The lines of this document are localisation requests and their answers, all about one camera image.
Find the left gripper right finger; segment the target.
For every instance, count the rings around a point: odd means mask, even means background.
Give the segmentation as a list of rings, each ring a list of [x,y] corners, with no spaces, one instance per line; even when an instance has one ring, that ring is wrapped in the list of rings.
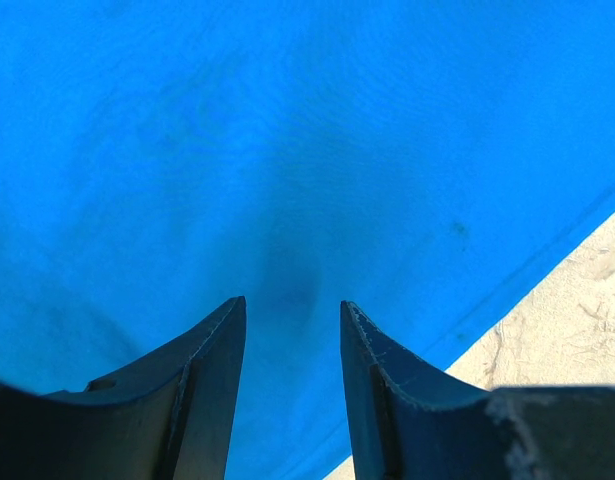
[[[615,479],[615,386],[486,391],[430,365],[354,303],[341,360],[359,479]]]

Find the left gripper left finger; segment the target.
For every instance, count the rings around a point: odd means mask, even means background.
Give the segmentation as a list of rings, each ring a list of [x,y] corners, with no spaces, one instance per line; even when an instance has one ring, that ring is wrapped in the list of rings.
[[[246,338],[246,301],[80,393],[0,382],[0,479],[222,479]]]

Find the blue garment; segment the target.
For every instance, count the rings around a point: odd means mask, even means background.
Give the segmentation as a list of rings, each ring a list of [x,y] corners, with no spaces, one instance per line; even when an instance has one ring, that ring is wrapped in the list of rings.
[[[615,211],[615,1],[0,1],[0,380],[226,299],[226,475],[350,453],[339,306],[452,364]]]

